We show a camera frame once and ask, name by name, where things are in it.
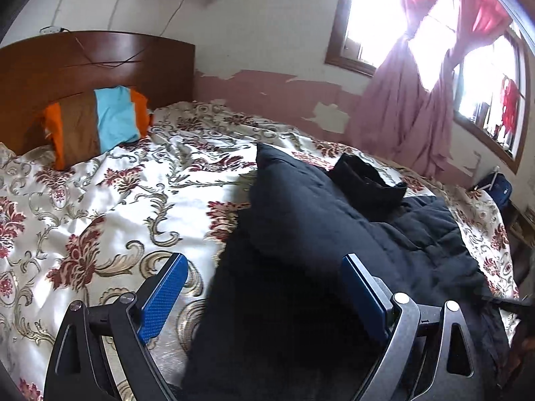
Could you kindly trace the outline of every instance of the bed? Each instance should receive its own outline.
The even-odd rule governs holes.
[[[518,297],[504,224],[485,192],[426,180],[254,110],[194,103],[193,60],[192,45],[114,32],[61,33],[0,50],[0,63],[11,68],[0,76],[0,360],[27,399],[42,399],[69,303],[105,304],[136,290],[172,252],[187,256],[188,278],[149,349],[165,380],[180,384],[219,255],[237,211],[248,206],[257,142],[326,169],[343,153],[358,155],[386,183],[404,181],[406,196],[442,197],[491,291]],[[55,171],[39,111],[114,85],[149,98],[149,136]],[[503,312],[502,321],[511,340],[517,320]],[[113,342],[105,348],[122,398],[132,399]]]

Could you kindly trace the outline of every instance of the window glass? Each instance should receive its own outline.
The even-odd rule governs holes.
[[[409,42],[422,85],[427,90],[433,89],[446,51],[455,44],[457,14],[454,0],[438,0]]]
[[[459,113],[478,120],[478,108],[481,104],[489,111],[481,120],[483,129],[498,143],[508,148],[513,134],[506,134],[502,125],[502,85],[507,86],[507,79],[517,80],[516,52],[504,36],[494,44],[470,52],[463,64],[463,96]]]
[[[360,60],[381,65],[406,29],[400,0],[352,0],[347,36],[361,45]]]

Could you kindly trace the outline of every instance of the window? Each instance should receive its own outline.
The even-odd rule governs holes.
[[[437,0],[409,47],[423,86],[436,83],[442,60],[455,44],[457,0]],[[326,63],[372,76],[406,30],[399,0],[339,0]],[[516,121],[502,122],[503,92],[518,86]],[[522,156],[529,73],[524,44],[513,23],[494,44],[469,53],[455,68],[455,120],[496,153],[514,172]]]

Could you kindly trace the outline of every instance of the floral bedspread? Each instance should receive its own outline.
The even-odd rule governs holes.
[[[164,378],[179,384],[204,297],[236,212],[248,206],[256,142],[325,168],[348,152],[373,164],[407,196],[446,199],[467,248],[496,294],[512,297],[509,245],[485,193],[423,181],[345,145],[218,104],[179,103],[154,112],[149,137],[69,171],[52,169],[49,147],[15,157],[0,144],[0,360],[29,400],[42,400],[55,335],[75,299],[105,304],[136,290],[172,252],[189,273],[149,349]],[[508,334],[512,315],[504,314]],[[112,340],[105,342],[123,399],[132,399]]]

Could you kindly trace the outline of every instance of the blue gripper pad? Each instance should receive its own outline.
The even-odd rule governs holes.
[[[143,308],[137,335],[144,344],[160,334],[187,278],[188,260],[180,254],[156,285]]]
[[[370,272],[354,254],[346,255],[340,265],[340,278],[368,335],[386,344],[390,337],[392,303]]]

